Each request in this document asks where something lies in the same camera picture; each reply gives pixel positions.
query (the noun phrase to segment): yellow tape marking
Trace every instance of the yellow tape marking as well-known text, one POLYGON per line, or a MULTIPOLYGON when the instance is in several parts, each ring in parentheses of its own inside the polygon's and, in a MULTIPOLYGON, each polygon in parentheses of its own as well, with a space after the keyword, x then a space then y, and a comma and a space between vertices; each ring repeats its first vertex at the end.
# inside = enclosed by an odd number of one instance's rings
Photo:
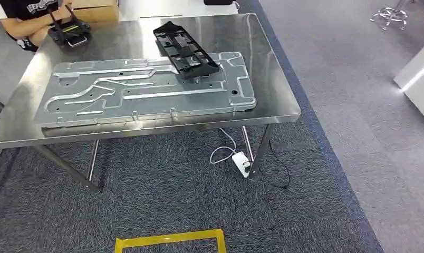
POLYGON ((223 230, 212 229, 187 233, 174 233, 172 235, 138 237, 133 239, 115 240, 114 253, 122 253, 124 248, 141 247, 155 244, 168 244, 171 242, 193 241, 202 239, 217 239, 218 253, 226 253, 225 236, 223 230))

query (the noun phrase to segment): metal panel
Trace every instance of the metal panel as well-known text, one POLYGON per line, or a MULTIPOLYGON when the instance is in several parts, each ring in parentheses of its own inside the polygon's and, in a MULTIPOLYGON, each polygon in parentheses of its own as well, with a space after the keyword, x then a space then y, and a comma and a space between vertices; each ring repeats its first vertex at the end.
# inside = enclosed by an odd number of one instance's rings
POLYGON ((184 80, 167 57, 60 63, 35 123, 71 127, 252 109, 254 90, 238 52, 212 53, 220 72, 184 80))

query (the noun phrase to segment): power strip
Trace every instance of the power strip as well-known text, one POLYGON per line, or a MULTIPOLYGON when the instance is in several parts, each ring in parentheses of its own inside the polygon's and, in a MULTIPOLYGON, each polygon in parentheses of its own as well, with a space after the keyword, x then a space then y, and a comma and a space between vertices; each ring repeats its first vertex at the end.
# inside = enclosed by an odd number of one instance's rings
POLYGON ((238 170, 242 173, 243 177, 247 178, 249 176, 249 171, 246 172, 245 169, 251 166, 251 162, 248 160, 248 157, 246 157, 243 152, 238 152, 232 156, 232 160, 238 170))

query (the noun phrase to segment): stainless steel table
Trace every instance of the stainless steel table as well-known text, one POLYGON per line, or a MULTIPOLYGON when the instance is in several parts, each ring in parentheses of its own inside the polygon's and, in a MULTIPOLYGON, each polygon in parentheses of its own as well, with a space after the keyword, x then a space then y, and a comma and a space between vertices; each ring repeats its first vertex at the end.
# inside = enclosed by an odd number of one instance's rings
POLYGON ((34 146, 67 173, 94 192, 91 182, 100 139, 124 138, 177 131, 242 127, 247 154, 256 172, 275 123, 296 121, 301 110, 255 14, 188 18, 145 18, 140 21, 103 24, 93 28, 87 46, 63 51, 47 38, 28 66, 17 89, 0 115, 0 149, 34 146), (167 21, 182 25, 206 52, 241 52, 257 98, 255 109, 246 112, 191 116, 174 119, 98 124, 71 128, 41 129, 33 122, 53 66, 61 62, 160 57, 153 29, 167 21), (256 156, 251 152, 245 125, 267 124, 256 156), (90 169, 82 175, 48 149, 46 144, 94 140, 90 169))

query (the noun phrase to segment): black plastic bracket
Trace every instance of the black plastic bracket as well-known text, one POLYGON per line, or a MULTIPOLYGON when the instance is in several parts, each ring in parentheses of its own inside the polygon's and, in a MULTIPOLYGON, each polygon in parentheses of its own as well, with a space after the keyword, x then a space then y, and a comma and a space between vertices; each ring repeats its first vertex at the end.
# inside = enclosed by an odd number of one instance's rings
POLYGON ((210 75, 220 71, 220 67, 198 45, 190 34, 171 21, 153 30, 157 43, 164 55, 184 79, 210 75))
POLYGON ((89 24, 79 20, 74 15, 71 8, 69 8, 67 5, 65 5, 65 8, 68 9, 69 13, 71 13, 71 20, 65 24, 61 24, 61 22, 55 20, 52 11, 50 9, 47 10, 54 23, 54 27, 49 29, 49 35, 58 44, 68 45, 70 47, 85 44, 90 39, 91 35, 89 24), (67 32, 65 32, 66 28, 72 27, 76 27, 76 29, 69 29, 67 32))

